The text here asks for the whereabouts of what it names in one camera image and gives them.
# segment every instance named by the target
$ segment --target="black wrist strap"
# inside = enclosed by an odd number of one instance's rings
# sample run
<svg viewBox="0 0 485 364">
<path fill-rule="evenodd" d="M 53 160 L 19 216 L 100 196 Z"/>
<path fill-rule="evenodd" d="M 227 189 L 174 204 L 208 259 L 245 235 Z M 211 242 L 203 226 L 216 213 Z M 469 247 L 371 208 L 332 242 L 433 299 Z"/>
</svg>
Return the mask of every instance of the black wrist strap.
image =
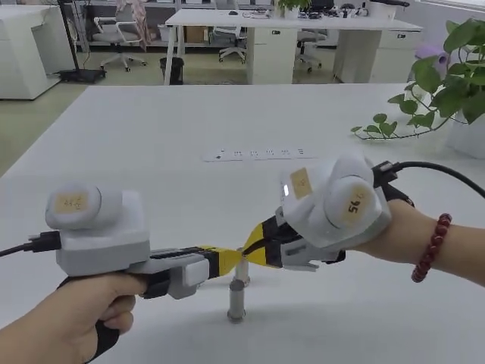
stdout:
<svg viewBox="0 0 485 364">
<path fill-rule="evenodd" d="M 75 281 L 76 279 L 79 279 L 79 278 L 67 277 L 62 281 L 61 284 L 59 284 L 58 289 L 71 281 Z M 96 329 L 96 334 L 98 335 L 98 346 L 96 348 L 96 353 L 94 354 L 94 357 L 88 362 L 92 362 L 98 356 L 110 350 L 118 342 L 118 339 L 120 338 L 120 331 L 114 330 L 112 328 L 107 328 L 103 321 L 98 320 L 96 322 L 95 329 Z"/>
</svg>

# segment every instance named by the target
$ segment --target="white table surface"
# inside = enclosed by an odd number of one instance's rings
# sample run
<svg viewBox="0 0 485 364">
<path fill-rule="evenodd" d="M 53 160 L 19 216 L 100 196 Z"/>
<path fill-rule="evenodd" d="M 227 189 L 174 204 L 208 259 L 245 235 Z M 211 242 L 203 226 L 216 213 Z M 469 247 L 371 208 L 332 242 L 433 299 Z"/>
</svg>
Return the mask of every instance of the white table surface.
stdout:
<svg viewBox="0 0 485 364">
<path fill-rule="evenodd" d="M 0 5 L 0 20 L 36 13 L 52 6 L 57 5 Z"/>
<path fill-rule="evenodd" d="M 250 14 L 251 11 L 238 11 L 238 15 L 229 15 L 228 10 L 180 9 L 165 21 L 165 25 L 339 30 L 422 30 L 422 28 L 417 25 L 405 23 L 400 20 L 373 19 L 370 17 L 356 17 L 349 19 L 323 17 L 321 19 L 289 20 L 278 17 L 255 19 L 249 17 Z"/>
<path fill-rule="evenodd" d="M 279 202 L 278 173 L 310 161 L 202 162 L 222 146 L 304 146 L 320 157 L 363 149 L 385 159 L 434 160 L 485 185 L 485 163 L 438 151 L 434 139 L 361 143 L 349 128 L 402 85 L 93 86 L 0 179 L 0 246 L 46 230 L 48 193 L 69 180 L 141 191 L 154 248 L 237 247 Z M 395 185 L 424 212 L 484 226 L 478 195 L 432 171 L 403 171 Z M 485 354 L 485 289 L 432 271 L 350 253 L 317 273 L 251 265 L 246 320 L 227 321 L 230 276 L 194 296 L 140 300 L 133 330 L 97 363 L 327 362 L 456 364 Z M 63 279 L 54 253 L 0 260 L 0 325 Z"/>
</svg>

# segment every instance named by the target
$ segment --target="window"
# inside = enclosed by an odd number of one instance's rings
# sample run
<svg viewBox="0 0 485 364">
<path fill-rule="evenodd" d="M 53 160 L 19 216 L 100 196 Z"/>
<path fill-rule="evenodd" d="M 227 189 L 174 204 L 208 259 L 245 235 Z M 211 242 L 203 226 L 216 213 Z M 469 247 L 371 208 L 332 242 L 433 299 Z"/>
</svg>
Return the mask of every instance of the window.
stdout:
<svg viewBox="0 0 485 364">
<path fill-rule="evenodd" d="M 485 11 L 485 0 L 416 0 L 425 4 L 445 5 L 453 8 Z"/>
</svg>

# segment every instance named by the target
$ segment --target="finger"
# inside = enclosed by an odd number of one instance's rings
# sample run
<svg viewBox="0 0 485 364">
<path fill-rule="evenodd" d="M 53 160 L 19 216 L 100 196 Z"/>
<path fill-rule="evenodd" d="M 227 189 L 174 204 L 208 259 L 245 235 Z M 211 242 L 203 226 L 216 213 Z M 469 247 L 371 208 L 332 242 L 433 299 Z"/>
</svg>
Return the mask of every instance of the finger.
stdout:
<svg viewBox="0 0 485 364">
<path fill-rule="evenodd" d="M 124 312 L 121 315 L 113 317 L 105 322 L 107 328 L 119 330 L 120 334 L 128 332 L 133 326 L 133 315 L 131 312 Z"/>
<path fill-rule="evenodd" d="M 134 296 L 146 291 L 146 281 L 141 277 L 123 273 L 112 273 L 100 277 L 113 294 L 113 300 L 119 296 Z"/>
<path fill-rule="evenodd" d="M 135 307 L 135 296 L 122 296 L 118 297 L 113 303 L 106 309 L 106 311 L 99 318 L 101 321 L 107 321 L 115 316 L 120 315 L 123 312 L 130 312 Z"/>
</svg>

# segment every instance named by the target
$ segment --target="black trash bin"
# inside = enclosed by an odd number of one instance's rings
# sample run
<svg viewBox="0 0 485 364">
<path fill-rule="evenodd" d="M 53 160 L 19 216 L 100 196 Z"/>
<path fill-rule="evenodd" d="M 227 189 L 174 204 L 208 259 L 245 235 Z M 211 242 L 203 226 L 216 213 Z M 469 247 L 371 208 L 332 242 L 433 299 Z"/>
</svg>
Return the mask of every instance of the black trash bin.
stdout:
<svg viewBox="0 0 485 364">
<path fill-rule="evenodd" d="M 167 58 L 160 58 L 161 72 L 165 78 L 167 70 Z M 178 57 L 172 58 L 172 73 L 170 75 L 170 85 L 183 85 L 183 59 Z"/>
</svg>

